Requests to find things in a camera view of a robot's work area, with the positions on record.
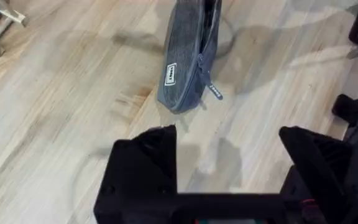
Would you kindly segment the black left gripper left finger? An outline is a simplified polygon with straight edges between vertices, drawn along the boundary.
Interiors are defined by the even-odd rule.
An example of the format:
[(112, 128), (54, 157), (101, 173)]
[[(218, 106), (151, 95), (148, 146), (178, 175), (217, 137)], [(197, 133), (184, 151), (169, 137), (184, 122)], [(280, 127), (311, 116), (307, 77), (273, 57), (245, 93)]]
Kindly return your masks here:
[(176, 148), (174, 125), (117, 140), (93, 209), (97, 223), (169, 223), (156, 201), (177, 193)]

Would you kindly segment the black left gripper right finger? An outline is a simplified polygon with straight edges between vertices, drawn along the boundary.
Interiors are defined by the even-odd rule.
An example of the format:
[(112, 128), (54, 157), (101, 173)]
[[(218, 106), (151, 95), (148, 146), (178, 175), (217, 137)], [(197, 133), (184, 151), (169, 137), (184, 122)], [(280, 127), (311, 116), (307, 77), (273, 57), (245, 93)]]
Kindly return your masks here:
[(358, 224), (358, 144), (297, 126), (279, 136), (326, 222)]

